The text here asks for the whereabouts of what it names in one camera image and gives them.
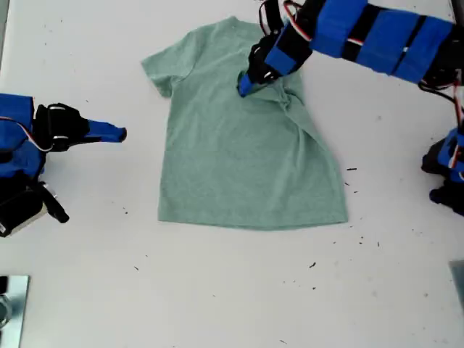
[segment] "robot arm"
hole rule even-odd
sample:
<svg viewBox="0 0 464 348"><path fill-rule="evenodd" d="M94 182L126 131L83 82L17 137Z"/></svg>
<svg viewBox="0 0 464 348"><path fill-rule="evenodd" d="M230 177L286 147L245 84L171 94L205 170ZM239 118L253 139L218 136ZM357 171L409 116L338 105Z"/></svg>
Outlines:
<svg viewBox="0 0 464 348"><path fill-rule="evenodd" d="M69 216L39 175L49 152L95 142L120 143L125 128L82 118L63 104L40 105L33 98L0 94L0 237L7 237L45 213L61 223Z"/></svg>
<svg viewBox="0 0 464 348"><path fill-rule="evenodd" d="M444 186L431 200L464 216L464 109L457 97L464 68L464 28L434 17L377 7L368 0L306 0L283 3L289 21L280 18L278 0L265 0L270 32L249 55L239 79L242 97L254 84L272 83L297 71L313 50L418 84L455 104L457 128L423 158L422 169L443 175ZM454 98L441 93L455 87Z"/></svg>

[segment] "black wire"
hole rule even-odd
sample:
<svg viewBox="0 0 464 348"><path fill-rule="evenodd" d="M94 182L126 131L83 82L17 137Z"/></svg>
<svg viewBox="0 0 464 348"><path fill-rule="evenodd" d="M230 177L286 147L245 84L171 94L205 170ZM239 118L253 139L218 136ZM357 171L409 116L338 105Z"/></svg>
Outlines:
<svg viewBox="0 0 464 348"><path fill-rule="evenodd" d="M428 87L427 85L424 85L423 83L419 83L418 86L424 92L435 94L436 96L440 96L442 98L445 98L447 101L452 102L453 104L455 104L455 99L452 98L451 96L446 95L445 93L438 92L437 90L432 89L432 88Z"/></svg>

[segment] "white wire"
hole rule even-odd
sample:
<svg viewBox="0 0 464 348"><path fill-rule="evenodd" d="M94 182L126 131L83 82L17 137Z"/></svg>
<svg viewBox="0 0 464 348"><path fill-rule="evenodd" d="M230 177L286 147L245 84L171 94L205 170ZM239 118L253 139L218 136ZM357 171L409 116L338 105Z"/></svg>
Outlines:
<svg viewBox="0 0 464 348"><path fill-rule="evenodd" d="M308 42L311 42L311 37L309 37L297 24L297 22L295 22L295 19L294 19L294 16L293 14L290 12L289 8L287 5L284 5L283 8L285 9L285 12L287 13L287 17L289 18L290 20L290 24L291 26L293 27L293 29L295 29L295 31L298 33L298 35L300 35L304 40L308 41Z"/></svg>
<svg viewBox="0 0 464 348"><path fill-rule="evenodd" d="M34 140L34 138L31 136L29 130L27 128L24 127L24 125L22 125L21 123L17 122L16 120L13 120L12 118L10 117L5 117L5 116L0 116L0 120L6 120L6 121L11 121L13 123L15 123L16 125L18 125L22 131L24 132L24 134L28 137L28 140L37 148L39 149L40 151L42 152L50 152L52 149L53 149L53 146L50 148L50 149L44 149L42 147L40 147L40 145L38 145L36 143L36 141Z"/></svg>

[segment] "white table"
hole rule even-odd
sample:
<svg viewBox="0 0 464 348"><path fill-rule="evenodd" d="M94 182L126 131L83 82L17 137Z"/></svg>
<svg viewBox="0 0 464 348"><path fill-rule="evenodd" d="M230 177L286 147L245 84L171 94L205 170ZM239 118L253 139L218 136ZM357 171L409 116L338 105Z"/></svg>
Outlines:
<svg viewBox="0 0 464 348"><path fill-rule="evenodd" d="M444 0L375 3L451 14ZM0 241L0 273L32 276L23 348L463 347L448 262L464 258L464 219L428 200L441 179L420 171L455 116L412 84L320 54L305 65L310 113L350 184L346 225L263 233L157 222L170 102L139 61L200 25L255 22L257 8L12 1L0 91L128 128L123 145L49 156L44 178L68 224L45 217Z"/></svg>

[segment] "t-shirt sleeve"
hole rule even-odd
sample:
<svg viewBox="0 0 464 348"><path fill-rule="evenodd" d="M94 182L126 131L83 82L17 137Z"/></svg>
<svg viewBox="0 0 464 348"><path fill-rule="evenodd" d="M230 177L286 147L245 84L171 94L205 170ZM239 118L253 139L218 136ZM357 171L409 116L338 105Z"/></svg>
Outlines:
<svg viewBox="0 0 464 348"><path fill-rule="evenodd" d="M194 69L200 49L198 36L192 31L175 45L142 62L145 73L162 96L171 97L175 87Z"/></svg>

